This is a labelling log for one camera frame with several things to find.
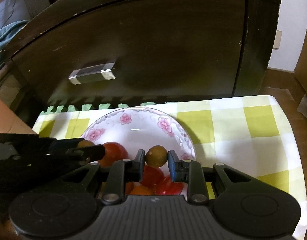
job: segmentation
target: tablecloth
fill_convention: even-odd
[[[190,135],[197,161],[223,162],[291,194],[301,218],[293,236],[303,240],[307,199],[303,170],[292,128],[272,96],[224,98],[148,106],[174,117]],[[115,109],[46,114],[33,130],[42,137],[77,138]]]

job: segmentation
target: teal fabric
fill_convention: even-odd
[[[8,42],[27,24],[27,20],[10,23],[0,29],[0,51],[8,44]]]

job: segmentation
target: light switch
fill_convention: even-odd
[[[279,49],[282,33],[283,33],[282,31],[278,31],[278,30],[276,31],[273,49]]]

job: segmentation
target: metal handle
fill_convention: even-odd
[[[77,69],[70,74],[69,80],[72,84],[78,85],[82,83],[115,79],[116,77],[112,72],[114,65],[115,62]]]

